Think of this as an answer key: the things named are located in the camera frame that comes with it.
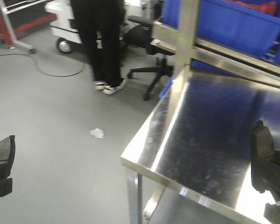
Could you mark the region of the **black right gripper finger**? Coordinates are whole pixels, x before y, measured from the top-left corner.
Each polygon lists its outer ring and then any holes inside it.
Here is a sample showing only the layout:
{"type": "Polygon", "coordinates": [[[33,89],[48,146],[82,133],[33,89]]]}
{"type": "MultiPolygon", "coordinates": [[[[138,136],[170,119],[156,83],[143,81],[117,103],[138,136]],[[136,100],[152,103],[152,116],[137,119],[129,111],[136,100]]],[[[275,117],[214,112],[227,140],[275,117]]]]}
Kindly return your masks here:
{"type": "Polygon", "coordinates": [[[280,201],[265,204],[264,217],[272,224],[280,224],[280,201]]]}
{"type": "Polygon", "coordinates": [[[252,158],[251,181],[256,191],[269,191],[275,201],[280,201],[280,151],[269,158],[252,158]]]}

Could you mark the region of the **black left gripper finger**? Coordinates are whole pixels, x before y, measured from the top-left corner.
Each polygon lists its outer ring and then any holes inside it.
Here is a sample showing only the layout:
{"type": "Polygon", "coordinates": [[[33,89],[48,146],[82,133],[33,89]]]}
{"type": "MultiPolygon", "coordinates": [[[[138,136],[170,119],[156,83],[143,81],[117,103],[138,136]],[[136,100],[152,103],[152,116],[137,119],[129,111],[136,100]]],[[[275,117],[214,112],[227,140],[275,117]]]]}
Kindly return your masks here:
{"type": "Polygon", "coordinates": [[[0,161],[0,180],[7,179],[11,175],[13,163],[0,161]]]}
{"type": "Polygon", "coordinates": [[[13,190],[13,179],[7,178],[0,180],[0,197],[10,194],[13,190]]]}

